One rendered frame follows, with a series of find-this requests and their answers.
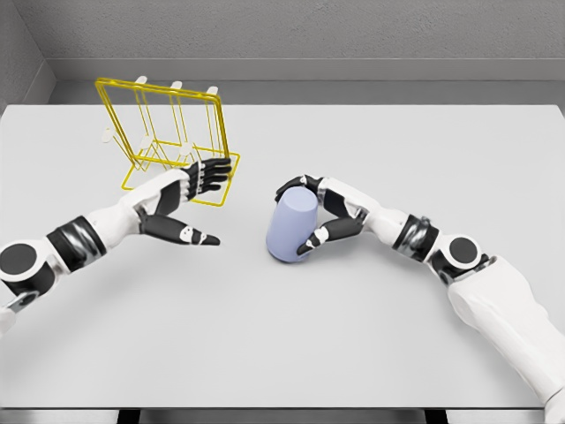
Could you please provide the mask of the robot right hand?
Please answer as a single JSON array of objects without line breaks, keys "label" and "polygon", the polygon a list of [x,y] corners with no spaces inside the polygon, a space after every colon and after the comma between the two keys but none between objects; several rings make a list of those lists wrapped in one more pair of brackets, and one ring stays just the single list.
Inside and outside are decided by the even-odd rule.
[{"label": "robot right hand", "polygon": [[328,241],[346,239],[357,236],[362,232],[378,233],[373,228],[372,210],[363,203],[361,192],[354,193],[353,188],[338,187],[338,181],[333,178],[315,178],[308,174],[297,176],[279,187],[275,194],[278,202],[283,194],[292,187],[304,187],[312,192],[318,204],[336,219],[325,222],[317,228],[309,238],[298,247],[297,255],[309,253]]}]

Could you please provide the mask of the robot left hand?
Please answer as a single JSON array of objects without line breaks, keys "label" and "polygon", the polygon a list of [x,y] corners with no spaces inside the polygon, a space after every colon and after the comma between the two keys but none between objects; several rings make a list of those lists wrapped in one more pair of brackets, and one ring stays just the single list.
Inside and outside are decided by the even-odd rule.
[{"label": "robot left hand", "polygon": [[179,245],[218,246],[220,239],[207,235],[170,214],[201,193],[218,191],[231,172],[229,158],[213,158],[174,168],[126,194],[120,202],[133,208],[138,233]]}]

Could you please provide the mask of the yellow wire cup holder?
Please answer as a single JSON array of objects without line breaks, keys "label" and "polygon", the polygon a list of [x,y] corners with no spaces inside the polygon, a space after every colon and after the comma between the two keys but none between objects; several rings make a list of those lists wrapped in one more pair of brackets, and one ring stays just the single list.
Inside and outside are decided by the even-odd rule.
[{"label": "yellow wire cup holder", "polygon": [[207,159],[230,159],[233,170],[240,155],[228,145],[222,102],[217,87],[203,92],[147,82],[99,78],[98,95],[108,113],[102,144],[94,148],[98,171],[114,187],[132,190],[178,167]]}]

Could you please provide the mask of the light blue cup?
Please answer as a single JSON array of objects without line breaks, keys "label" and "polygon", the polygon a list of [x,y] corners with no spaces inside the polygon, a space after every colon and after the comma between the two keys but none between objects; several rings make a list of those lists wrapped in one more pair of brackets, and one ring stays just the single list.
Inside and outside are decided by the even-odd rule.
[{"label": "light blue cup", "polygon": [[283,262],[299,261],[297,249],[316,228],[318,201],[307,188],[286,190],[278,201],[267,230],[268,251]]}]

